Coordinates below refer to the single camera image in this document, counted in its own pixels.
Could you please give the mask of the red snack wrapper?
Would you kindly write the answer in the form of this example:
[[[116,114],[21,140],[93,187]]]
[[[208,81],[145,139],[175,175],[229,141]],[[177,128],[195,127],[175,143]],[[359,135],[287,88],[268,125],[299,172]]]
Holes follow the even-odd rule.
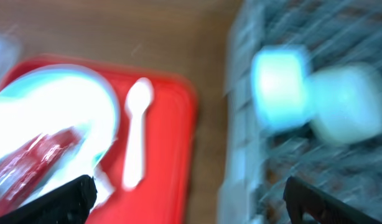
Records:
[[[82,140],[75,128],[39,134],[0,163],[0,216],[19,207],[61,157]]]

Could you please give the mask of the white plastic spoon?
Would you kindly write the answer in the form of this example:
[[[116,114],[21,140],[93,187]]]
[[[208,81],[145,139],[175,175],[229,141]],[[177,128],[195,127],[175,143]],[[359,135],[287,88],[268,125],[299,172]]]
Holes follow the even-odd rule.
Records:
[[[126,96],[125,111],[129,118],[128,141],[124,158],[122,188],[134,190],[146,171],[146,111],[154,99],[154,89],[148,78],[140,78]]]

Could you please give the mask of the light blue plate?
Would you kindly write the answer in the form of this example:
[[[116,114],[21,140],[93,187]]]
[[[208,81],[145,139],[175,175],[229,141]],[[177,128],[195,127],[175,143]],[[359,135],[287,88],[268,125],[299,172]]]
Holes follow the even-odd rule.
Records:
[[[113,87],[95,71],[77,65],[32,70],[0,91],[0,162],[38,134],[75,128],[81,141],[61,158],[31,192],[31,202],[87,174],[94,178],[95,207],[114,193],[99,165],[119,128],[119,103]]]

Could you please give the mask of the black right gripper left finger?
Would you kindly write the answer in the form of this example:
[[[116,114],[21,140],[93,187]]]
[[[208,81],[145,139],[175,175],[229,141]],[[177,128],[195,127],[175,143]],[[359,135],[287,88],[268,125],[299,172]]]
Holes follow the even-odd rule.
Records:
[[[94,178],[82,175],[0,217],[0,224],[85,224],[96,202]]]

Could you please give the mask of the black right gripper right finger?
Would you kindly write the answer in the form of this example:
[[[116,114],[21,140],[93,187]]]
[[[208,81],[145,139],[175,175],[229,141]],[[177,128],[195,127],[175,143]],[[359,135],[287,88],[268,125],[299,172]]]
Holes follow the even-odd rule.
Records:
[[[305,213],[321,224],[382,224],[298,177],[286,180],[283,199],[292,224],[306,223]]]

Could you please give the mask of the green bowl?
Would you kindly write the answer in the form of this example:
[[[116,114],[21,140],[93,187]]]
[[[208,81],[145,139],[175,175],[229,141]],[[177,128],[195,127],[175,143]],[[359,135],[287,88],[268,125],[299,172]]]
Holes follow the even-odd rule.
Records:
[[[318,70],[310,76],[309,93],[310,126],[321,141],[339,146],[382,134],[382,76],[371,65]]]

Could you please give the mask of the red serving tray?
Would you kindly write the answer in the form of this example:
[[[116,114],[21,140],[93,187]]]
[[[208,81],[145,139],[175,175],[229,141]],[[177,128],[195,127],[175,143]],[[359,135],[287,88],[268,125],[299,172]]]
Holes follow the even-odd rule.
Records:
[[[117,189],[102,207],[91,212],[86,222],[183,223],[197,116],[197,96],[192,86],[179,75],[156,70],[40,55],[8,71],[0,80],[0,91],[32,70],[61,63],[85,66],[99,73],[109,81],[121,104],[137,79],[146,77],[154,87],[154,101],[146,119],[145,178],[131,192]]]

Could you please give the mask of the grey dishwasher rack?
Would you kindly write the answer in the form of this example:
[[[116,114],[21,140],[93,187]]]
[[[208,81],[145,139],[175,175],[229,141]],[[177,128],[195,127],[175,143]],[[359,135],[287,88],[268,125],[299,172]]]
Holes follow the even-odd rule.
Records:
[[[332,145],[311,119],[270,134],[258,124],[251,64],[263,47],[301,45],[318,70],[366,63],[382,76],[382,1],[244,1],[228,33],[228,146],[219,223],[291,223],[283,193],[298,177],[382,223],[382,134]]]

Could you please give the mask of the blue bowl with rice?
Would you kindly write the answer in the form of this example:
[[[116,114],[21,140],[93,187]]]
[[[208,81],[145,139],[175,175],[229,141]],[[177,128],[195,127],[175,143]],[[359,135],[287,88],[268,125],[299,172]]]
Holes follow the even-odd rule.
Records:
[[[299,128],[312,117],[307,90],[310,55],[301,45],[263,47],[251,64],[258,124],[270,134]]]

